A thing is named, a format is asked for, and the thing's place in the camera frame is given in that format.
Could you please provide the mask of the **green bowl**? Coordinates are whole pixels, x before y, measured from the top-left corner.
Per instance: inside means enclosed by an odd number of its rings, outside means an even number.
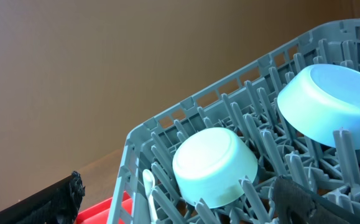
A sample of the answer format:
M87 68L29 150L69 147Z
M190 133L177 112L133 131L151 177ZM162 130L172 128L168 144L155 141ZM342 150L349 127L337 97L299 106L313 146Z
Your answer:
M204 200L208 208L218 208L244 194L241 178L255 181L258 160L234 131L207 128L179 146L172 169L186 203L195 206Z

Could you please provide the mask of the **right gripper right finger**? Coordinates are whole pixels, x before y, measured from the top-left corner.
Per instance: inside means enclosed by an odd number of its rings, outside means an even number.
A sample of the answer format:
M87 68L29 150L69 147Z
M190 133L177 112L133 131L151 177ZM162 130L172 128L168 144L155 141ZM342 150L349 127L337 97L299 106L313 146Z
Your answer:
M358 224L360 217L280 176L273 199L280 224Z

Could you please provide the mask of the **light blue bowl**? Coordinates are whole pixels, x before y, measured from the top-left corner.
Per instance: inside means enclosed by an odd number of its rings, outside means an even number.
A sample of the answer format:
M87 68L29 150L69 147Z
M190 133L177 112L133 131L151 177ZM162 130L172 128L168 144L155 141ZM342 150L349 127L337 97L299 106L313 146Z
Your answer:
M346 129L360 149L360 72L340 65L309 65L280 91L277 104L304 136L333 147L333 132Z

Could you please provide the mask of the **white plastic spoon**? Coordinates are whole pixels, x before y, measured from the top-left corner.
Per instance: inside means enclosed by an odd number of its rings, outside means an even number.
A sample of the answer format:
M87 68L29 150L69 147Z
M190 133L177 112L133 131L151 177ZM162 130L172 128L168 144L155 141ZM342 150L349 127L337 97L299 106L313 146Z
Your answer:
M154 204L154 198L152 195L152 189L155 187L155 178L153 173L149 169L144 169L142 171L142 178L144 183L145 196L148 199L151 224L156 224L158 216Z

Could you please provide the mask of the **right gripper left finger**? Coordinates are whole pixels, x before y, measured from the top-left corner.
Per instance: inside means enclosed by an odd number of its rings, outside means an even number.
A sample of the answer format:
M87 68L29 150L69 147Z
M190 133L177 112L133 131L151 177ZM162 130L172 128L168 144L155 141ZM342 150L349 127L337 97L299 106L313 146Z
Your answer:
M85 187L80 173L68 177L0 211L0 224L75 222Z

